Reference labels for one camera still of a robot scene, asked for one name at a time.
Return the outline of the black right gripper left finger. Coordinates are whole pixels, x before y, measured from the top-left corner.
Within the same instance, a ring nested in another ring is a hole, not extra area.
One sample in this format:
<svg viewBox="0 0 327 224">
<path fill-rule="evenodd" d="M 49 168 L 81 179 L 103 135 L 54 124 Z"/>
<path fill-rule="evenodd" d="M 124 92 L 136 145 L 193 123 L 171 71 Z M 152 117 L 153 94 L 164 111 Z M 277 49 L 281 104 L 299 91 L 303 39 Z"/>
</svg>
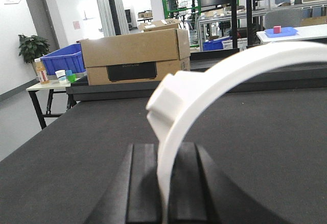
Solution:
<svg viewBox="0 0 327 224">
<path fill-rule="evenodd" d="M 161 223 L 154 144 L 130 144 L 85 223 Z"/>
</svg>

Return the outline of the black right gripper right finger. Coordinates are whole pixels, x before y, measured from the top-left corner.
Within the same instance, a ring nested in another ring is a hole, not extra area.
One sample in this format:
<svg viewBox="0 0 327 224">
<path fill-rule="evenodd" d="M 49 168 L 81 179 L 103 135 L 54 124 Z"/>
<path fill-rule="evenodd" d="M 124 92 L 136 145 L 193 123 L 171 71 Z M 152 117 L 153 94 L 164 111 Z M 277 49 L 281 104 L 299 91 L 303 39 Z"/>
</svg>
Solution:
<svg viewBox="0 0 327 224">
<path fill-rule="evenodd" d="M 288 223 L 246 194 L 206 150 L 183 142 L 170 184 L 169 223 Z"/>
</svg>

